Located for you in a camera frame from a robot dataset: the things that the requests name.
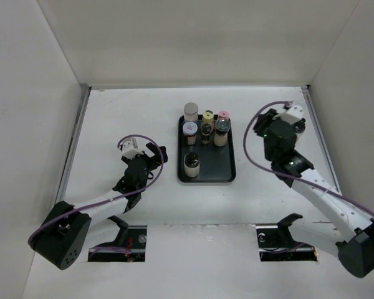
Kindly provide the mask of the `black pump bottle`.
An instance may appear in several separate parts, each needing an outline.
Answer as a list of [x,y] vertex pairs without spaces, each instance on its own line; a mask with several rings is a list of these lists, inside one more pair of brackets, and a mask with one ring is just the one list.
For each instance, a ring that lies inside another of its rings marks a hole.
[[189,178],[195,178],[199,174],[200,160],[199,155],[194,152],[187,153],[183,158],[185,175]]
[[300,140],[300,137],[304,134],[306,129],[306,119],[301,118],[299,121],[293,124],[294,132],[296,135],[296,143]]

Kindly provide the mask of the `pink cap spice bottle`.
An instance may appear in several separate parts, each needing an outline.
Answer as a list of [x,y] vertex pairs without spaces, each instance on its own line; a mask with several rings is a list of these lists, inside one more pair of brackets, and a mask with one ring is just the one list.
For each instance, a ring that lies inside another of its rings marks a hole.
[[229,112],[227,112],[226,110],[221,110],[219,111],[218,113],[218,119],[229,119]]

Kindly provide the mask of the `dark sauce jar white lid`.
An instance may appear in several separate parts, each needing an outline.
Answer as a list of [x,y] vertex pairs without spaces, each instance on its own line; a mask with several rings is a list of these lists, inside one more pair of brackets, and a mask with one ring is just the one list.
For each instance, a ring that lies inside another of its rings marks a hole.
[[187,121],[182,126],[183,136],[188,146],[192,146],[196,143],[196,137],[198,134],[198,125],[193,121]]

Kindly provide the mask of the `tall jar silver lid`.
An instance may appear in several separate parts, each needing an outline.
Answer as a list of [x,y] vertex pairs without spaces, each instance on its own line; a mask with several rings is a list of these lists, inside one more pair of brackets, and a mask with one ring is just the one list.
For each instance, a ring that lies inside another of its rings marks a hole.
[[196,122],[198,120],[198,105],[194,102],[189,102],[184,106],[184,121]]

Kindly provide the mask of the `yellow cap spice bottle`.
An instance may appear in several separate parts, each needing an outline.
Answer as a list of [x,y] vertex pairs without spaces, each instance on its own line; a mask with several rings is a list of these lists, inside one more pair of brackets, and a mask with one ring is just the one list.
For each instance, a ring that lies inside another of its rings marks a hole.
[[212,125],[214,122],[214,113],[211,110],[206,110],[203,113],[202,122]]

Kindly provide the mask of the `small dark spice bottle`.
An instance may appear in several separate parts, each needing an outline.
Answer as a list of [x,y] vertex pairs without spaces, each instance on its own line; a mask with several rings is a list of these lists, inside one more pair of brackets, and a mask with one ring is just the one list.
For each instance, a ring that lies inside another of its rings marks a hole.
[[212,126],[209,123],[203,123],[201,125],[202,144],[208,144],[210,142],[211,132],[212,132]]

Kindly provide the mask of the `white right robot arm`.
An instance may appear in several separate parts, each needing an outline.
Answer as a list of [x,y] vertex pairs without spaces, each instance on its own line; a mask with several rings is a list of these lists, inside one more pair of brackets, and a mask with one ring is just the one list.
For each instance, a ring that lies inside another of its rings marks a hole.
[[249,127],[264,140],[264,154],[275,174],[304,196],[333,225],[322,228],[292,213],[278,222],[276,237],[283,246],[295,242],[313,245],[338,258],[345,270],[363,278],[374,270],[374,212],[333,191],[313,164],[295,150],[304,132],[302,110],[257,113]]

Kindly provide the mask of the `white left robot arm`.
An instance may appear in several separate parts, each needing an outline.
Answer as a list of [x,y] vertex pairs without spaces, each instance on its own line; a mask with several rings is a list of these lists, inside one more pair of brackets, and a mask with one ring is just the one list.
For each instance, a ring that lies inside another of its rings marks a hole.
[[141,194],[158,176],[154,170],[163,170],[168,162],[165,146],[154,142],[146,144],[150,156],[133,144],[134,138],[120,145],[121,160],[127,165],[122,178],[108,193],[77,206],[60,201],[54,205],[41,226],[31,234],[27,243],[30,248],[60,270],[69,268],[79,257],[90,227],[103,220],[117,222],[106,233],[106,241],[113,248],[127,243],[127,224],[119,214],[132,210],[141,200]]

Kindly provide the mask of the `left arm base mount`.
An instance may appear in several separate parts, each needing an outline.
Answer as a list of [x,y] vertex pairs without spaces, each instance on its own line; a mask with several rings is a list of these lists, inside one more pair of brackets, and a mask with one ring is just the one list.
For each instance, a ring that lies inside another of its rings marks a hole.
[[89,249],[88,262],[144,262],[148,227],[146,225],[130,226],[117,216],[108,220],[118,227],[114,240],[98,244]]

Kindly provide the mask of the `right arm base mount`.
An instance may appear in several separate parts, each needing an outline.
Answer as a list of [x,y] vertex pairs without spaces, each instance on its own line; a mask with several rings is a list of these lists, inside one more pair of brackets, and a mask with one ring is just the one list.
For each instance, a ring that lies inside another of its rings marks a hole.
[[316,262],[315,247],[297,242],[289,227],[302,219],[300,214],[290,214],[275,224],[256,225],[259,259],[261,262]]

